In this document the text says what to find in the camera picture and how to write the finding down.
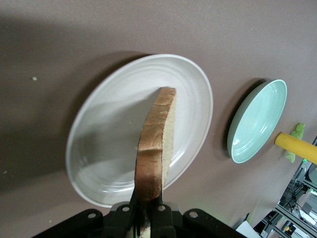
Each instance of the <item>bread slice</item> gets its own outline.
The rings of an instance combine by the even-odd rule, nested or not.
[[[135,191],[141,202],[160,195],[173,157],[176,89],[162,87],[144,122],[135,167]]]

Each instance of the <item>green bowl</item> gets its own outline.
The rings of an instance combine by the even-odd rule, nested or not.
[[[246,162],[266,143],[282,115],[286,95],[286,83],[277,79],[261,84],[246,97],[228,133],[227,147],[234,162]]]

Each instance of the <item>white plate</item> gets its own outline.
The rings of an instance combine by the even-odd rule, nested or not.
[[[176,55],[135,60],[106,78],[89,96],[71,128],[66,167],[75,190],[109,207],[129,201],[137,145],[145,118],[163,86],[177,90],[170,186],[191,164],[210,127],[213,99],[205,73]]]

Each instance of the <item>bread crust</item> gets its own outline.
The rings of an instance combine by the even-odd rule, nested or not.
[[[134,177],[136,195],[141,202],[157,198],[167,176],[163,174],[167,172],[162,171],[163,160],[171,158],[163,158],[163,134],[166,133],[164,128],[174,100],[175,88],[161,88],[142,128]]]

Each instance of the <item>plate rim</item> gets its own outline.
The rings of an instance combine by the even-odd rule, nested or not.
[[[132,68],[134,65],[142,63],[143,61],[147,61],[147,60],[152,60],[152,59],[158,59],[158,58],[173,58],[173,59],[178,59],[181,61],[185,61],[189,64],[191,64],[196,70],[198,70],[198,72],[202,75],[202,79],[203,82],[205,83],[205,86],[207,87],[207,91],[208,91],[208,102],[209,102],[209,113],[208,113],[208,120],[207,120],[207,127],[204,131],[203,136],[201,137],[201,142],[199,143],[199,146],[197,147],[195,153],[193,154],[192,158],[189,160],[189,162],[186,164],[186,166],[184,167],[184,169],[178,174],[176,175],[169,184],[167,184],[164,189],[170,187],[187,169],[188,167],[192,164],[193,160],[196,158],[196,156],[198,155],[199,151],[201,150],[206,137],[208,135],[208,132],[210,130],[211,127],[211,120],[212,120],[212,116],[213,116],[213,105],[214,105],[214,101],[213,101],[213,93],[212,93],[212,88],[211,88],[211,82],[208,79],[206,73],[201,69],[200,66],[198,66],[195,62],[193,62],[192,60],[183,57],[183,56],[179,56],[179,55],[175,55],[175,54],[154,54],[154,55],[149,55],[149,56],[144,56],[141,57],[139,59],[135,59],[125,65],[123,65],[122,67],[118,68],[117,70],[115,70],[114,72],[112,72],[111,74],[109,74],[107,77],[105,77],[102,82],[100,84],[98,84],[93,91],[89,94],[89,96],[86,98],[86,100],[84,101],[84,103],[81,105],[79,111],[77,112],[75,119],[73,121],[73,124],[71,126],[71,129],[69,131],[68,134],[68,138],[67,138],[67,144],[66,144],[66,153],[65,153],[65,163],[66,163],[66,172],[67,172],[67,176],[69,181],[71,182],[73,188],[76,190],[76,192],[83,197],[86,201],[89,201],[90,203],[94,204],[94,205],[98,205],[101,207],[111,207],[112,205],[110,204],[102,204],[100,202],[94,201],[91,198],[89,198],[88,196],[86,196],[81,189],[78,187],[78,185],[75,183],[74,179],[72,178],[72,173],[70,172],[70,148],[71,145],[73,143],[74,140],[74,136],[75,136],[75,132],[76,129],[78,127],[78,124],[81,121],[81,118],[83,116],[83,114],[85,113],[85,111],[87,110],[87,108],[89,107],[89,105],[93,102],[94,98],[98,95],[99,91],[102,90],[102,88],[104,87],[105,84],[107,84],[107,81],[109,79],[112,79],[114,77],[117,77],[118,74],[121,74],[122,72],[128,70],[129,68]]]
[[[280,112],[279,112],[279,114],[278,114],[278,117],[277,117],[277,120],[276,120],[275,125],[272,127],[272,130],[271,130],[271,132],[268,134],[268,137],[263,141],[263,143],[261,144],[261,146],[260,146],[258,149],[256,149],[256,150],[254,151],[254,153],[253,153],[251,156],[245,158],[244,160],[237,161],[236,158],[233,156],[233,153],[232,153],[232,149],[233,149],[233,148],[232,148],[232,147],[233,147],[233,139],[234,139],[234,136],[235,136],[235,134],[236,134],[236,131],[237,131],[237,129],[238,129],[240,123],[241,123],[242,117],[244,116],[244,114],[246,113],[246,111],[248,110],[248,108],[249,108],[249,106],[252,104],[252,102],[256,99],[256,97],[258,97],[258,95],[259,95],[265,88],[267,88],[267,87],[270,86],[271,84],[275,84],[275,83],[277,83],[277,82],[281,82],[281,83],[282,83],[282,85],[284,86],[284,89],[285,89],[285,94],[283,94],[283,106],[282,106],[282,108],[281,108],[281,110],[280,110]],[[250,160],[253,156],[255,156],[255,155],[261,150],[261,148],[264,146],[264,144],[267,142],[267,140],[269,139],[269,137],[270,137],[270,136],[272,135],[272,133],[274,132],[274,130],[275,130],[275,128],[276,128],[276,125],[278,124],[279,119],[280,119],[280,117],[282,116],[282,113],[283,113],[283,111],[284,111],[284,107],[285,107],[285,104],[286,104],[286,98],[287,98],[287,85],[286,85],[285,81],[284,81],[283,79],[275,79],[275,80],[266,81],[266,82],[260,84],[258,87],[256,87],[255,89],[253,89],[252,92],[249,93],[248,96],[243,100],[243,102],[242,102],[241,105],[239,106],[239,108],[238,108],[237,112],[235,113],[235,115],[234,115],[234,117],[233,117],[233,119],[232,119],[232,122],[231,122],[231,125],[233,125],[233,124],[236,122],[236,123],[237,123],[237,126],[234,127],[234,132],[231,132],[231,130],[233,130],[233,128],[232,128],[231,125],[230,125],[229,131],[228,131],[227,147],[228,147],[229,155],[230,155],[230,157],[232,158],[232,160],[233,160],[234,162],[236,162],[237,164],[244,163],[244,162]]]

